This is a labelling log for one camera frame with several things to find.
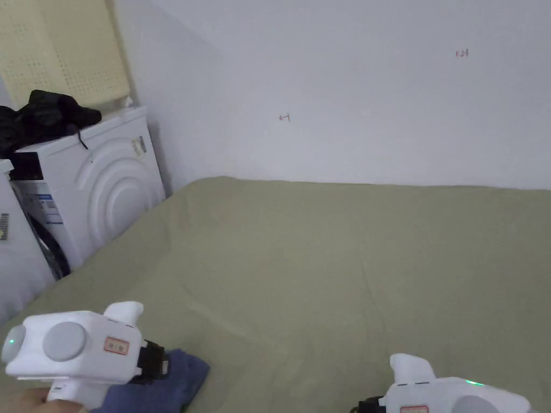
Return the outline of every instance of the foam mattress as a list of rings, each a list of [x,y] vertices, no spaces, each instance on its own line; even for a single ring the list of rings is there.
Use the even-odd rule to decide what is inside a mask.
[[[550,412],[550,297],[551,192],[211,178],[1,333],[140,301],[145,338],[212,365],[190,413],[348,412],[384,395],[395,352]],[[0,395],[29,385],[2,373]]]

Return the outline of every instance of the white wall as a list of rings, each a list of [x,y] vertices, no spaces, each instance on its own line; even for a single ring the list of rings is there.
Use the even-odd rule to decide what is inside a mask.
[[[216,175],[551,188],[547,0],[115,11],[172,189]]]

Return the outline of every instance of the white controller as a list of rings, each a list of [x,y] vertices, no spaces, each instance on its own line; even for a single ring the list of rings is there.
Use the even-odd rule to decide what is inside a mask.
[[[379,399],[386,413],[528,413],[524,397],[457,377],[437,378],[429,362],[407,354],[390,358],[394,384]]]
[[[100,407],[110,385],[142,373],[137,364],[147,343],[136,328],[142,312],[142,304],[127,301],[111,304],[103,315],[73,311],[27,317],[4,342],[6,374],[53,382],[48,401]]]

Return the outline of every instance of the red label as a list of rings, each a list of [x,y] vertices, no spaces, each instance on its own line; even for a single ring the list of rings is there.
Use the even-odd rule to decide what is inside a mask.
[[[429,413],[428,406],[405,406],[400,408],[400,413]]]
[[[104,350],[109,353],[117,353],[122,356],[126,356],[129,348],[130,343],[127,341],[114,339],[113,337],[107,337],[105,339]]]

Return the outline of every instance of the blue cloth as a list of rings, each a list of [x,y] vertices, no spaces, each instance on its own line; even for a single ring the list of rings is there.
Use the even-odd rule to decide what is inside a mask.
[[[210,366],[182,350],[167,352],[169,375],[152,384],[123,384],[109,388],[102,407],[93,413],[179,413],[191,403]]]

